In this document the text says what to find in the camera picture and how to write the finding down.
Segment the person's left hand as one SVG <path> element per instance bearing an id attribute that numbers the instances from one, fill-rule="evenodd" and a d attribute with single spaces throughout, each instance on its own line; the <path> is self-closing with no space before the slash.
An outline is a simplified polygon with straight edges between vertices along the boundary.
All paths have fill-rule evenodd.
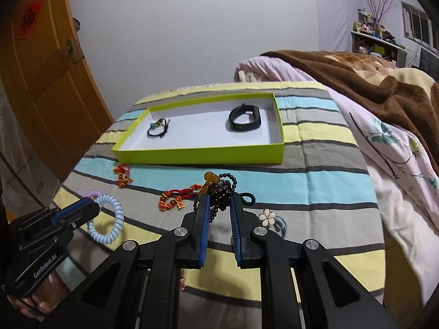
<path id="1" fill-rule="evenodd" d="M 70 289 L 54 271 L 31 297 L 18 300 L 13 296 L 7 296 L 7 299 L 14 309 L 28 318 L 34 318 L 38 312 L 49 314 L 70 292 Z"/>

